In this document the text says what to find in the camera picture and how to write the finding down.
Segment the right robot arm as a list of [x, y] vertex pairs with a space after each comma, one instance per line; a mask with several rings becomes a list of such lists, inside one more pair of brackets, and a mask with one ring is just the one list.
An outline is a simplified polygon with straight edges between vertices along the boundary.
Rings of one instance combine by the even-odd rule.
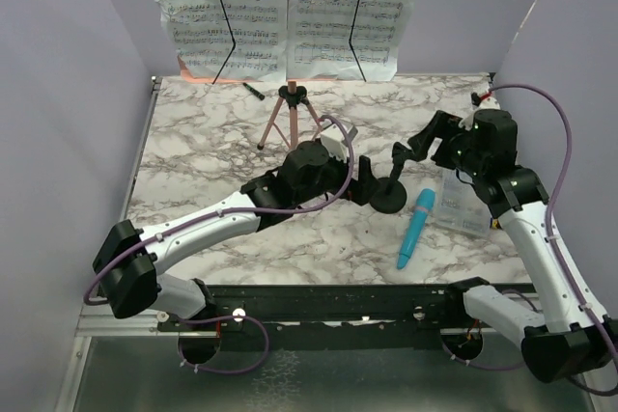
[[411, 158], [468, 175], [476, 196], [510, 237], [537, 292], [535, 313], [491, 284], [469, 279], [443, 303], [445, 318], [465, 326], [487, 323], [516, 345], [540, 381], [549, 383], [593, 371], [613, 359], [617, 322], [592, 294], [558, 229], [547, 218], [549, 196], [537, 174], [517, 162], [518, 126], [503, 110], [462, 118], [436, 111], [408, 139]]

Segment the pink music stand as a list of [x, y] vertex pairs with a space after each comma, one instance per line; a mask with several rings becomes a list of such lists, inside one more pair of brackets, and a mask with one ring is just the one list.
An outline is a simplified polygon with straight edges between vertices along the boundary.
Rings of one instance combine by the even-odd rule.
[[305, 79], [288, 78], [275, 81], [280, 84], [278, 108], [287, 108], [289, 111], [289, 132], [284, 135], [284, 141], [290, 148], [294, 148], [298, 142], [298, 110], [300, 107], [309, 105], [309, 99], [302, 81]]

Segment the teal toy microphone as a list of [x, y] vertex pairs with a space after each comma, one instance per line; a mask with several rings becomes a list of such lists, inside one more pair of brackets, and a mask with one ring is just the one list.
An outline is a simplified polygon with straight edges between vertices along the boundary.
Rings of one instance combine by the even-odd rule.
[[418, 195], [411, 215], [406, 234], [399, 250], [396, 268], [402, 270], [411, 259], [418, 239], [423, 232], [426, 221], [435, 204], [435, 191], [423, 189]]

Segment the sheet music page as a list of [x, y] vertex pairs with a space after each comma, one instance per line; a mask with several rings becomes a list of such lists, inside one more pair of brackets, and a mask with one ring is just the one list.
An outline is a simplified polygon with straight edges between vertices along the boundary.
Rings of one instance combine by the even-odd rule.
[[155, 0], [183, 70], [210, 83], [282, 81], [288, 0]]
[[414, 0], [289, 0], [287, 76], [391, 80]]

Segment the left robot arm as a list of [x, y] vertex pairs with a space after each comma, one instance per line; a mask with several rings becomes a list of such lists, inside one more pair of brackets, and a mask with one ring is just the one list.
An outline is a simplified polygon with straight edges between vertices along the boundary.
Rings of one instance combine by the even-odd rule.
[[281, 166], [213, 206], [142, 229], [128, 220], [115, 224], [94, 259], [95, 284], [117, 319], [154, 309], [203, 329], [212, 321], [213, 298], [202, 281], [173, 277], [170, 268], [213, 245], [338, 199], [364, 206], [378, 188], [368, 157], [340, 158], [321, 141], [303, 142]]

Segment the black microphone stand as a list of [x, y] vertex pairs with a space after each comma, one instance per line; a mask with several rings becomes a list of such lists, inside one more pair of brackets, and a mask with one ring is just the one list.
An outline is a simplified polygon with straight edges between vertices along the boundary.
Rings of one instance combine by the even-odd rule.
[[412, 151], [400, 142], [392, 147], [392, 169], [388, 177], [379, 178], [379, 189], [370, 200], [371, 207], [380, 213], [399, 212], [407, 202], [406, 188], [400, 182], [400, 176], [407, 161], [411, 160]]

